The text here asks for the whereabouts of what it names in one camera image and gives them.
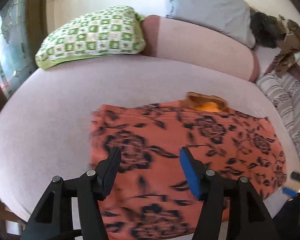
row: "pillow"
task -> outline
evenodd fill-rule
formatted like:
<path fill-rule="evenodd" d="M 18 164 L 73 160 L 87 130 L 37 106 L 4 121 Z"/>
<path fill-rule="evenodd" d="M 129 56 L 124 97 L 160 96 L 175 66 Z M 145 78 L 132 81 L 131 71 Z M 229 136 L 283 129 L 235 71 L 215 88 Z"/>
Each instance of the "pillow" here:
<path fill-rule="evenodd" d="M 250 8 L 244 0 L 170 0 L 168 18 L 200 25 L 253 48 Z"/>
<path fill-rule="evenodd" d="M 137 54 L 146 43 L 139 16 L 129 6 L 82 15 L 53 31 L 35 56 L 38 67 L 115 54 Z"/>

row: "blue gripper pad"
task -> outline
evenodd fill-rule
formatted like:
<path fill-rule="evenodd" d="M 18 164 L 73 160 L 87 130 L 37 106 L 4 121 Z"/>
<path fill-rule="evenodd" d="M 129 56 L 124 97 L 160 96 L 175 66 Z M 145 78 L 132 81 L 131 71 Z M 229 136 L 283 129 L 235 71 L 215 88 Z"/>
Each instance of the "blue gripper pad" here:
<path fill-rule="evenodd" d="M 183 170 L 183 173 L 186 176 L 186 180 L 188 182 L 191 194 L 195 196 L 196 199 L 201 198 L 201 190 L 200 190 L 200 181 L 198 176 L 196 175 L 194 168 L 189 160 L 189 158 L 192 158 L 192 155 L 190 153 L 187 153 L 188 148 L 182 147 L 180 150 L 180 164 Z"/>

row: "gray pillowcase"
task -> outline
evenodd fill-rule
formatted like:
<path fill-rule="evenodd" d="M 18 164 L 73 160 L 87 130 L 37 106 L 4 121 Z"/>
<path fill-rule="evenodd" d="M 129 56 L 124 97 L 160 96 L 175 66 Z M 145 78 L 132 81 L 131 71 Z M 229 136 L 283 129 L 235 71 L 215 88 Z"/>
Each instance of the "gray pillowcase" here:
<path fill-rule="evenodd" d="M 200 25 L 253 48 L 250 8 L 244 0 L 170 0 L 168 18 Z"/>

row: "mattress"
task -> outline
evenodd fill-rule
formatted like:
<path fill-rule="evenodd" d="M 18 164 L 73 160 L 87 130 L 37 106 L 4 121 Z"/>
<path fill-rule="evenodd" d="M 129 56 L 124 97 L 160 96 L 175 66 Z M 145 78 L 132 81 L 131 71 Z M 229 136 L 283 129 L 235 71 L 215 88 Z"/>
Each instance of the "mattress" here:
<path fill-rule="evenodd" d="M 118 55 L 38 69 L 11 97 L 0 113 L 1 200 L 28 220 L 53 176 L 82 175 L 89 163 L 91 112 L 101 104 L 136 107 L 182 99 L 189 91 L 222 97 L 246 114 L 268 116 L 285 151 L 288 174 L 300 171 L 277 110 L 255 84 L 187 63 Z M 287 185 L 300 188 L 291 179 Z M 285 200 L 276 192 L 265 202 L 273 215 Z M 77 215 L 74 225 L 80 225 Z"/>

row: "metal screw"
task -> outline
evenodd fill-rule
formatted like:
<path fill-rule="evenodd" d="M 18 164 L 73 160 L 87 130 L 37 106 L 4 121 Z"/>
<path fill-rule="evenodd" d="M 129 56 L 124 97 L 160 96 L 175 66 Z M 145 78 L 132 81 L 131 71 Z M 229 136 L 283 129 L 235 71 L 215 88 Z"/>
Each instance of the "metal screw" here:
<path fill-rule="evenodd" d="M 60 176 L 54 176 L 53 178 L 52 178 L 52 181 L 54 182 L 54 183 L 56 183 L 56 182 L 58 182 L 59 180 L 61 180 L 61 177 Z"/>
<path fill-rule="evenodd" d="M 96 174 L 96 171 L 95 170 L 88 170 L 87 171 L 87 176 L 93 176 L 93 175 L 95 175 Z"/>
<path fill-rule="evenodd" d="M 214 176 L 216 173 L 215 173 L 213 170 L 207 170 L 207 171 L 206 171 L 206 174 L 207 174 L 208 176 Z"/>
<path fill-rule="evenodd" d="M 247 183 L 249 181 L 249 179 L 245 176 L 242 176 L 240 177 L 240 180 L 243 182 L 243 183 Z"/>

